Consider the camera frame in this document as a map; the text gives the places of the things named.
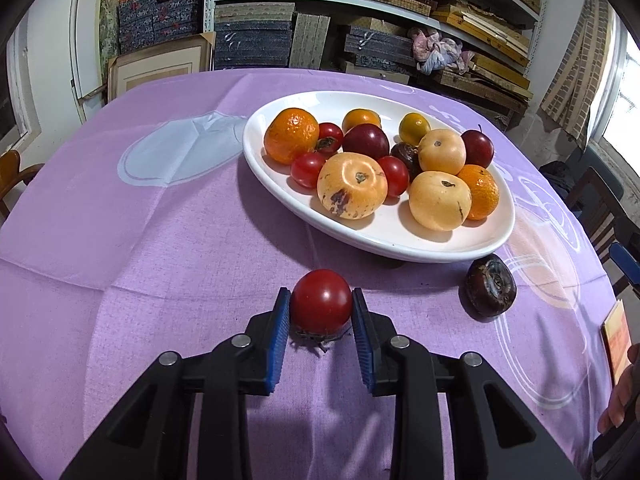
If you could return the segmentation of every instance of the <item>stack of boxes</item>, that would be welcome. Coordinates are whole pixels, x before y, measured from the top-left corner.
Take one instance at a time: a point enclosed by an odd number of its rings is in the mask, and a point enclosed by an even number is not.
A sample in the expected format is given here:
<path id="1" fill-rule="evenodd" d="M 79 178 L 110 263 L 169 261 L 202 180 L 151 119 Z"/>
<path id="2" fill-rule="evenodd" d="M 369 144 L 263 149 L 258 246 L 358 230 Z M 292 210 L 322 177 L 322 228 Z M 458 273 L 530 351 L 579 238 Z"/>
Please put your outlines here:
<path id="1" fill-rule="evenodd" d="M 120 0 L 120 53 L 200 32 L 201 12 L 202 0 Z"/>
<path id="2" fill-rule="evenodd" d="M 216 6 L 214 67 L 287 66 L 294 8 L 290 3 Z"/>

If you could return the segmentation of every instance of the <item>mandarin orange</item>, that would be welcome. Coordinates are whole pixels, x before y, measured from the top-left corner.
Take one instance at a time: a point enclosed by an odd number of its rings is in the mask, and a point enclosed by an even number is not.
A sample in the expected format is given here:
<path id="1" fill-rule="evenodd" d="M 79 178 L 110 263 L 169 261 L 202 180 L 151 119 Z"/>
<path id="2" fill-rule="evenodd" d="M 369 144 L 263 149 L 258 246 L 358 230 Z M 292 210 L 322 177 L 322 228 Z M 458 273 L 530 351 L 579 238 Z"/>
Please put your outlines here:
<path id="1" fill-rule="evenodd" d="M 314 150 L 319 135 L 320 126 L 313 115 L 301 108 L 285 108 L 267 128 L 264 149 L 276 162 L 291 164 Z"/>
<path id="2" fill-rule="evenodd" d="M 484 220 L 498 207 L 500 191 L 489 170 L 475 164 L 467 164 L 458 173 L 471 190 L 471 210 L 467 218 Z"/>

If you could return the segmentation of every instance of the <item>picture frame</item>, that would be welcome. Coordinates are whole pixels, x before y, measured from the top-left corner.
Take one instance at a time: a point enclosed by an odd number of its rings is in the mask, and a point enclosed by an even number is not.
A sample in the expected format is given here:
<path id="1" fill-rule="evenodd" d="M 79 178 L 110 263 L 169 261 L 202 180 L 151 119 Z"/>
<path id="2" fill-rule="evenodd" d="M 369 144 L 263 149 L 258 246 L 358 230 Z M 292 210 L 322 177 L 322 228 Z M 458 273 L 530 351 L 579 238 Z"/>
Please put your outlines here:
<path id="1" fill-rule="evenodd" d="M 214 34 L 207 32 L 167 41 L 111 59 L 107 101 L 142 83 L 212 70 Z"/>

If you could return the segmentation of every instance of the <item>white wall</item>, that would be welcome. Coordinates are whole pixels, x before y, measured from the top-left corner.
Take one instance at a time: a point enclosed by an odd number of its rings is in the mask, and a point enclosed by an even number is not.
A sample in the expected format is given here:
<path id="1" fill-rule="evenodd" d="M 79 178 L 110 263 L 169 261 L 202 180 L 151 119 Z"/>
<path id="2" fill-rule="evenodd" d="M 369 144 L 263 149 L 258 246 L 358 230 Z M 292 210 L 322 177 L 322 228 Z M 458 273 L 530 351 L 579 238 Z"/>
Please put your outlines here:
<path id="1" fill-rule="evenodd" d="M 529 109 L 538 109 L 571 41 L 584 0 L 546 0 L 545 19 L 531 67 Z"/>
<path id="2" fill-rule="evenodd" d="M 551 134 L 545 131 L 542 119 L 536 113 L 574 34 L 583 3 L 584 0 L 546 0 L 540 40 L 528 75 L 533 98 L 520 124 L 507 131 L 511 141 L 536 166 L 566 157 L 575 148 L 559 130 Z"/>

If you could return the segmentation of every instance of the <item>yellow fruit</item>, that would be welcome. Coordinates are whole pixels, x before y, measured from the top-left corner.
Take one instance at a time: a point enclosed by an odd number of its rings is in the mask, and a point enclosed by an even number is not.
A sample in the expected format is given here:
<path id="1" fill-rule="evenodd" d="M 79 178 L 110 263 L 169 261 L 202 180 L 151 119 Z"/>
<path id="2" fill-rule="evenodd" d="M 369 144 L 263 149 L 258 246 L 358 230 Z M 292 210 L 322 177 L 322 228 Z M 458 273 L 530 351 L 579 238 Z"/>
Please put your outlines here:
<path id="1" fill-rule="evenodd" d="M 420 144 L 422 138 L 429 133 L 431 126 L 422 115 L 412 112 L 404 116 L 398 127 L 400 138 L 412 146 Z"/>
<path id="2" fill-rule="evenodd" d="M 380 116 L 373 110 L 367 110 L 365 108 L 356 108 L 347 112 L 342 120 L 342 132 L 346 135 L 349 130 L 358 124 L 375 124 L 377 127 L 382 128 L 380 122 Z"/>
<path id="3" fill-rule="evenodd" d="M 458 173 L 471 190 L 470 220 L 484 220 L 498 207 L 500 190 L 489 170 L 475 164 L 467 164 Z"/>
<path id="4" fill-rule="evenodd" d="M 418 145 L 418 160 L 423 171 L 443 171 L 456 175 L 465 165 L 465 143 L 453 130 L 431 130 Z"/>
<path id="5" fill-rule="evenodd" d="M 267 128 L 264 149 L 276 162 L 291 164 L 314 150 L 319 135 L 320 126 L 313 115 L 300 108 L 286 108 Z"/>
<path id="6" fill-rule="evenodd" d="M 340 218 L 364 218 L 385 201 L 385 173 L 370 156 L 336 153 L 320 170 L 318 198 Z"/>
<path id="7" fill-rule="evenodd" d="M 409 209 L 427 229 L 451 231 L 466 220 L 471 209 L 471 192 L 456 176 L 425 171 L 409 187 Z"/>

